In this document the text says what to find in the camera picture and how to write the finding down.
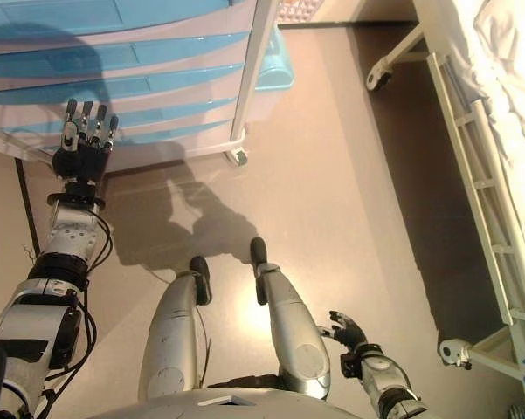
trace blue drawer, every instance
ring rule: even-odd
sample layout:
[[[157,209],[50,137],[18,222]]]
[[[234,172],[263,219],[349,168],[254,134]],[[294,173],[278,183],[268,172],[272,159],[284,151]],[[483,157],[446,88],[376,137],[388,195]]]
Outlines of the blue drawer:
[[[194,86],[237,72],[243,64],[225,65],[186,72],[162,72],[133,77],[80,81],[53,86],[0,91],[0,105],[42,105],[77,101],[110,100],[160,93]]]
[[[156,124],[166,120],[174,120],[186,116],[196,115],[199,113],[206,113],[212,109],[228,105],[235,102],[237,98],[213,100],[207,103],[196,103],[191,105],[171,106],[158,109],[147,109],[144,111],[119,113],[118,117],[123,123],[122,128],[136,127],[141,125]],[[56,134],[60,133],[62,122],[55,120],[42,124],[24,125],[21,127],[5,127],[3,131],[7,133],[40,133],[40,134]]]
[[[155,65],[219,50],[247,37],[248,32],[241,32],[1,54],[0,77],[68,77]]]
[[[0,39],[123,31],[229,6],[229,0],[0,0]]]
[[[132,146],[137,144],[151,144],[154,142],[170,141],[171,139],[184,137],[186,135],[198,134],[208,129],[219,127],[228,123],[228,120],[221,120],[218,122],[211,122],[209,124],[196,125],[194,127],[183,127],[177,129],[170,129],[167,131],[158,131],[148,134],[135,134],[129,136],[121,136],[116,142],[118,146]]]

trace bed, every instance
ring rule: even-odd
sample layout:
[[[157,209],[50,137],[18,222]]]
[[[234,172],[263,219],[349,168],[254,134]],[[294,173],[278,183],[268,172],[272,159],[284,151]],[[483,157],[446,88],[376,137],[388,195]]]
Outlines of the bed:
[[[439,353],[514,377],[525,394],[525,0],[414,5],[419,24],[373,66],[367,87],[384,86],[396,63],[426,59],[505,325],[475,344],[442,341]],[[428,51],[413,52],[423,38]]]

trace robot leg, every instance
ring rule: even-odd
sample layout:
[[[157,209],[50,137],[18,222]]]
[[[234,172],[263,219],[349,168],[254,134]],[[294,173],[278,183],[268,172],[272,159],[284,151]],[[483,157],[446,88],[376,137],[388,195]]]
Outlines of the robot leg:
[[[163,294],[149,328],[138,396],[141,401],[192,390],[198,385],[194,310],[211,301],[204,258],[190,261]]]
[[[260,237],[251,241],[251,257],[258,301],[270,308],[280,376],[291,391],[326,398],[330,360],[313,317],[279,266],[267,263],[266,245]]]

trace joint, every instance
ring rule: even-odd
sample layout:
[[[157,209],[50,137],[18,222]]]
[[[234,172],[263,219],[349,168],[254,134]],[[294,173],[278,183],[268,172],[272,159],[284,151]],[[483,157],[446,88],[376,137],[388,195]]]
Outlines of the joint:
[[[49,205],[53,205],[58,201],[69,207],[89,209],[97,205],[100,210],[103,210],[103,208],[105,208],[105,201],[95,196],[96,192],[97,188],[90,183],[80,181],[67,182],[66,192],[50,194],[46,198],[46,202]]]
[[[81,292],[87,287],[87,263],[77,256],[44,253],[37,258],[27,279],[52,278],[75,285]]]
[[[382,354],[383,350],[380,346],[374,343],[364,343],[359,345],[355,352],[348,352],[340,355],[340,366],[342,368],[342,374],[346,378],[356,378],[358,380],[363,379],[363,368],[362,362],[365,357],[371,354]]]
[[[256,278],[260,278],[263,274],[269,273],[269,272],[279,272],[280,267],[276,264],[259,264],[256,267]]]
[[[407,388],[389,388],[378,400],[381,419],[407,419],[424,411],[424,404]]]
[[[471,369],[472,364],[468,351],[470,346],[469,343],[460,339],[443,340],[439,346],[439,353],[445,364]]]

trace white bed sheet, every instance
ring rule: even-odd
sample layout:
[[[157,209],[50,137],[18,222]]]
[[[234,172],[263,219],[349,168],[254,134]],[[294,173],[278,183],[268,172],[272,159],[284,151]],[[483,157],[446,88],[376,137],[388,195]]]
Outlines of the white bed sheet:
[[[525,26],[515,27],[525,18],[525,0],[431,1],[464,94],[484,102],[525,236],[525,42],[516,47],[517,33],[525,41]]]

